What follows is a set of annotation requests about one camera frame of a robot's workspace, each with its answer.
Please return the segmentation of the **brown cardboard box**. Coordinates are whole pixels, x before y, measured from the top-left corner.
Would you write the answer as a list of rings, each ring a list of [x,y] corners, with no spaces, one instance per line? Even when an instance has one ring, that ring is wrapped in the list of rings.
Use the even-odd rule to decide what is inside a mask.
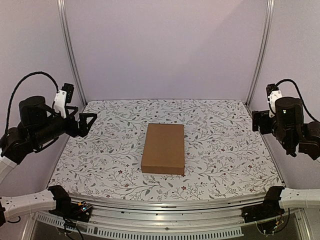
[[[183,175],[185,133],[182,124],[150,123],[147,127],[141,170],[145,174]]]

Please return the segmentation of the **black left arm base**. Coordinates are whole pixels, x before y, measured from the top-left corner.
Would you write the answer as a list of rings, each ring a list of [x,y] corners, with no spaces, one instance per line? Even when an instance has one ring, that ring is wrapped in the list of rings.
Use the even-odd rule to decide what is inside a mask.
[[[80,221],[88,223],[93,205],[87,203],[86,201],[80,201],[78,203],[71,202],[71,197],[60,185],[50,186],[49,190],[53,195],[53,200],[55,201],[55,208],[49,210],[50,214],[63,217],[65,219]]]

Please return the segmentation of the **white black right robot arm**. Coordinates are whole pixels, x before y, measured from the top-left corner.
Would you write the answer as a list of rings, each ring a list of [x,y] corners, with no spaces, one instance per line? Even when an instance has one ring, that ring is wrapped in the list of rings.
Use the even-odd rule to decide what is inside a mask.
[[[312,160],[320,157],[320,123],[304,123],[303,101],[300,98],[281,97],[275,101],[275,112],[252,112],[252,130],[262,135],[271,134],[280,143],[287,155],[296,157],[296,152],[308,155]],[[272,186],[267,191],[258,213],[269,218],[279,209],[318,208],[320,189],[294,189]]]

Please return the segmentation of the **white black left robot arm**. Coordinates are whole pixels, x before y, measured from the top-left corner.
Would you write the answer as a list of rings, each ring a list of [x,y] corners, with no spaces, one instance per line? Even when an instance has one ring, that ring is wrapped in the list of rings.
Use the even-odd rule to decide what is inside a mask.
[[[18,166],[31,153],[39,153],[54,144],[59,136],[86,137],[97,119],[95,113],[81,113],[75,119],[78,108],[66,117],[55,113],[46,105],[43,96],[31,96],[19,103],[20,123],[7,129],[0,139],[0,179]],[[16,217],[39,211],[49,211],[64,218],[78,219],[84,214],[82,207],[71,202],[67,191],[60,185],[50,186],[40,192],[0,198],[0,223],[3,225]]]

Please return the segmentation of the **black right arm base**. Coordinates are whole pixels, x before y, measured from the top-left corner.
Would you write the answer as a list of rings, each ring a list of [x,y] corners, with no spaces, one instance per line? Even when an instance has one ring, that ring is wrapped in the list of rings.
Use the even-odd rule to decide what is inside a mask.
[[[244,222],[256,222],[284,214],[285,210],[279,204],[284,189],[283,186],[272,186],[266,192],[262,203],[241,208]]]

